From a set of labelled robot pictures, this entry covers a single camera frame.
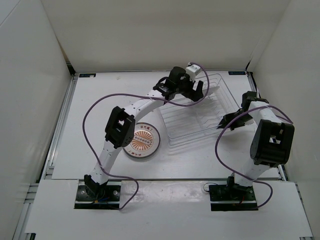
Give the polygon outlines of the white plate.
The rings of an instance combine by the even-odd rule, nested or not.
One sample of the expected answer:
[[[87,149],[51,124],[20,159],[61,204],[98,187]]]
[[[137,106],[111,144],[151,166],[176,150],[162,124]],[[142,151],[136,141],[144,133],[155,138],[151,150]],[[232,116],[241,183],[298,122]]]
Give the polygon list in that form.
[[[210,96],[212,95],[215,91],[219,90],[220,89],[220,86],[211,86],[209,89],[203,89],[202,92],[203,92],[203,98],[205,98],[206,96]]]

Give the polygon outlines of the white wire dish rack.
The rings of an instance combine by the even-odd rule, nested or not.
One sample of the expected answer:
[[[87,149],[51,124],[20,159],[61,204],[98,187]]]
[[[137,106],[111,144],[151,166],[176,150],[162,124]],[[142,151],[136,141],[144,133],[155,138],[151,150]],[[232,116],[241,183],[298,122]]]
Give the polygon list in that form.
[[[223,116],[239,108],[223,75],[211,73],[208,76],[209,92],[203,101],[189,106],[192,103],[191,100],[178,95],[173,101],[184,107],[166,104],[160,108],[171,146],[217,134]]]

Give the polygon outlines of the orange patterned glass plate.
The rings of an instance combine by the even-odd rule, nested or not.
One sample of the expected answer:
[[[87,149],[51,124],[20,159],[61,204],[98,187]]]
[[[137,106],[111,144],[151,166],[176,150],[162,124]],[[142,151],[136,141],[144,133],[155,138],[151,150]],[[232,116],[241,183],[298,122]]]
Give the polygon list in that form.
[[[158,150],[160,143],[160,133],[153,125],[138,122],[135,125],[132,141],[123,150],[132,158],[146,159]]]

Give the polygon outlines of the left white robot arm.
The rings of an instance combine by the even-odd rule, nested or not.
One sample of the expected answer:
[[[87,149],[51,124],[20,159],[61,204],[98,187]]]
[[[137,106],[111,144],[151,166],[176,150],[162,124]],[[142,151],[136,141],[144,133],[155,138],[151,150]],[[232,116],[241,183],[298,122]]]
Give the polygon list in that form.
[[[203,85],[203,81],[196,82],[189,73],[170,74],[161,78],[147,95],[137,96],[136,102],[127,107],[115,106],[104,130],[101,154],[97,154],[93,146],[89,145],[97,163],[92,172],[84,176],[86,193],[93,200],[105,196],[105,186],[112,176],[111,168],[120,151],[134,139],[137,121],[164,104],[172,104],[177,94],[191,100],[192,105],[198,104],[206,96]]]

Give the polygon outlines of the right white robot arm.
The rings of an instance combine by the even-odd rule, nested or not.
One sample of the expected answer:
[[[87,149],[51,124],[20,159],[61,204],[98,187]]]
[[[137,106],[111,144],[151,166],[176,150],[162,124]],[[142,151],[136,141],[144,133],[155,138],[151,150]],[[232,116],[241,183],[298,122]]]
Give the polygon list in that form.
[[[232,171],[224,188],[230,200],[238,199],[264,172],[286,164],[290,157],[295,132],[293,122],[283,111],[262,98],[244,100],[237,112],[223,117],[218,125],[222,132],[217,140],[227,129],[243,127],[251,120],[257,129],[250,145],[249,159],[242,168],[231,169],[217,157],[225,168]]]

